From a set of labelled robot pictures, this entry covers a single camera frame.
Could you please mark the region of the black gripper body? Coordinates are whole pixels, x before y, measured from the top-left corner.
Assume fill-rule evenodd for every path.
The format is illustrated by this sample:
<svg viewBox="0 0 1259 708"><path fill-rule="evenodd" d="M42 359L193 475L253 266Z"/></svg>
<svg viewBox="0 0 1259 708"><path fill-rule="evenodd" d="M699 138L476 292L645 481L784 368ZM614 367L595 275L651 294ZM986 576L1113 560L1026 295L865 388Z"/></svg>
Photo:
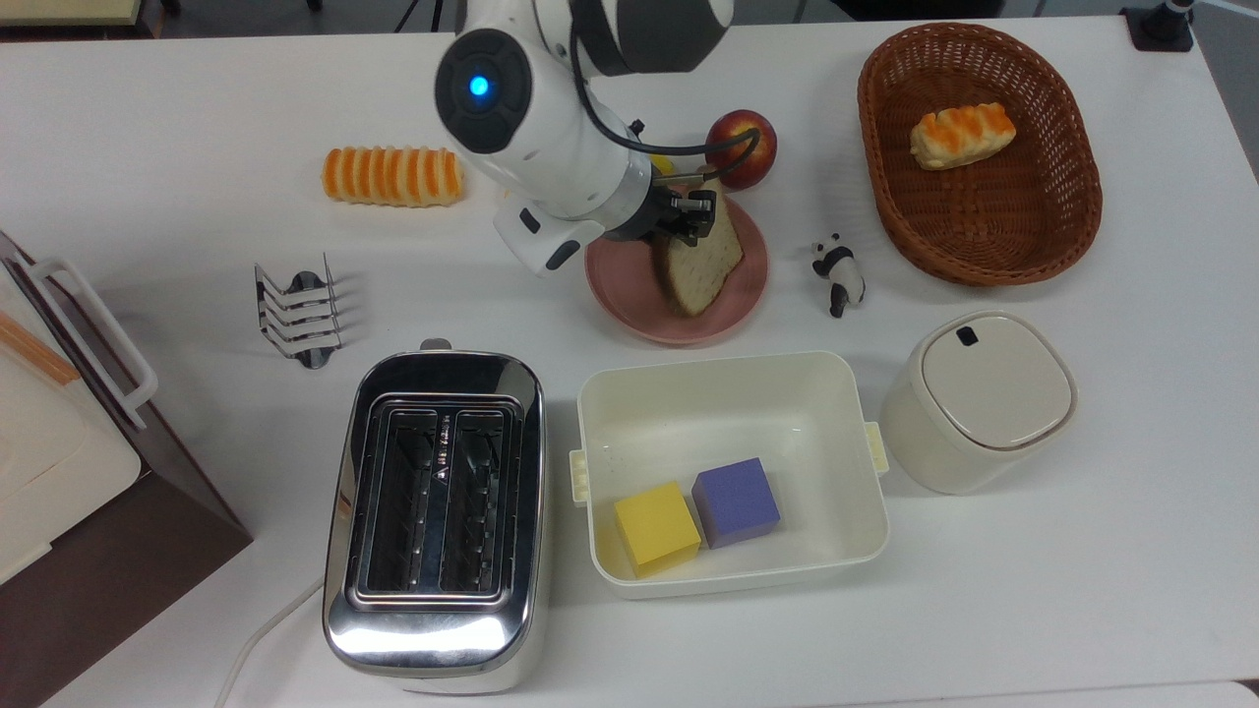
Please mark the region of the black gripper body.
<svg viewBox="0 0 1259 708"><path fill-rule="evenodd" d="M658 233L667 236L670 220L687 220L674 208L675 194L677 193L671 186L648 183L645 202L638 210L635 210L635 215L631 215L619 227L619 241L648 239L652 234Z"/></svg>

